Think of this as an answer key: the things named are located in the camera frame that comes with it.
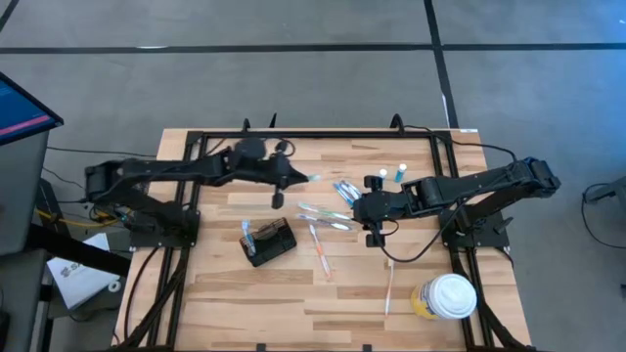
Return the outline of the blue computer monitor screen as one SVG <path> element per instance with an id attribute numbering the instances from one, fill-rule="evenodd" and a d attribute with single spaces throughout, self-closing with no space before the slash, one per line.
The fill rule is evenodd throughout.
<path id="1" fill-rule="evenodd" d="M 0 146 L 64 124 L 58 114 L 0 71 Z"/>

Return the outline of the clear plastic packaging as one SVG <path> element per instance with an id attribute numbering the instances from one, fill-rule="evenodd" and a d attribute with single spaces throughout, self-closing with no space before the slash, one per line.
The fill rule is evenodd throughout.
<path id="1" fill-rule="evenodd" d="M 333 183 L 333 186 L 335 188 L 335 190 L 337 191 L 337 193 L 346 201 L 346 203 L 350 206 L 353 207 L 353 202 L 354 199 L 352 198 L 352 196 L 342 187 L 342 185 L 340 183 Z"/>

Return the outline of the purple toothbrush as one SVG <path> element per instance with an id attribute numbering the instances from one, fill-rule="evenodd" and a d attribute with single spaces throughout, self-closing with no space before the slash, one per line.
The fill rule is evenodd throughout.
<path id="1" fill-rule="evenodd" d="M 339 222 L 334 222 L 334 221 L 330 221 L 330 220 L 325 220 L 322 218 L 316 218 L 310 215 L 305 215 L 305 214 L 297 214 L 296 215 L 297 218 L 302 219 L 302 220 L 306 220 L 309 223 L 312 224 L 318 224 L 321 226 L 326 226 L 326 227 L 331 227 L 331 228 L 335 228 L 337 230 L 341 230 L 341 231 L 352 231 L 352 228 L 346 224 L 343 223 L 339 223 Z"/>

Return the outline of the white paper booklet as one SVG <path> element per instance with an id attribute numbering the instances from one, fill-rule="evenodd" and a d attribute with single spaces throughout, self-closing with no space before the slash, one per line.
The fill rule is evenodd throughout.
<path id="1" fill-rule="evenodd" d="M 111 252 L 106 233 L 98 233 L 83 242 Z M 119 275 L 55 256 L 47 261 L 47 267 L 68 310 L 79 307 L 97 293 L 108 289 L 110 282 L 121 279 Z"/>

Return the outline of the yellow Lysol wipes canister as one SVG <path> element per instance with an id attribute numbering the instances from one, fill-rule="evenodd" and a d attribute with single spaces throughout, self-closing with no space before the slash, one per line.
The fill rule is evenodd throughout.
<path id="1" fill-rule="evenodd" d="M 410 302 L 417 316 L 432 320 L 461 320 L 475 310 L 477 294 L 465 277 L 445 274 L 416 286 Z"/>

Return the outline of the unwrapped orange white toothbrush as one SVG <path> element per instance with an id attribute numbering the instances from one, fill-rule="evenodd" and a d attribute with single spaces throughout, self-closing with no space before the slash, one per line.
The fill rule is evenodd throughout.
<path id="1" fill-rule="evenodd" d="M 390 301 L 391 301 L 391 295 L 392 295 L 395 262 L 392 259 L 388 259 L 388 266 L 389 266 L 389 273 L 388 273 L 387 287 L 386 287 L 385 300 L 384 300 L 384 310 L 383 310 L 385 318 L 389 316 L 389 311 L 390 311 Z"/>

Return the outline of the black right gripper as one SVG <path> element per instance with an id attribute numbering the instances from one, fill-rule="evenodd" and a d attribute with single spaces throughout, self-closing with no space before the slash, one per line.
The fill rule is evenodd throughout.
<path id="1" fill-rule="evenodd" d="M 366 236 L 366 247 L 384 247 L 382 222 L 396 220 L 406 214 L 407 196 L 403 192 L 384 191 L 382 182 L 380 176 L 365 176 L 364 186 L 370 191 L 353 201 L 353 219 L 360 223 L 364 230 L 369 231 Z"/>

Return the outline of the black stand beam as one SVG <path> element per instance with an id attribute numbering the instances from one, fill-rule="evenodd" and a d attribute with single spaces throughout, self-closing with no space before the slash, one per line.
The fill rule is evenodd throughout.
<path id="1" fill-rule="evenodd" d="M 127 275 L 131 264 L 125 257 L 35 224 L 29 227 L 26 245 L 45 249 L 52 256 L 121 277 Z"/>

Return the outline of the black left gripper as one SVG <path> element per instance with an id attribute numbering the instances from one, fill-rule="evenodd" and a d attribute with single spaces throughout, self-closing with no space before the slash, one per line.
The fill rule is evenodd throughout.
<path id="1" fill-rule="evenodd" d="M 279 142 L 274 151 L 264 160 L 266 172 L 270 173 L 271 184 L 274 185 L 274 194 L 271 199 L 271 207 L 280 209 L 284 205 L 284 189 L 308 183 L 308 176 L 293 166 L 290 166 L 286 155 L 287 142 Z"/>

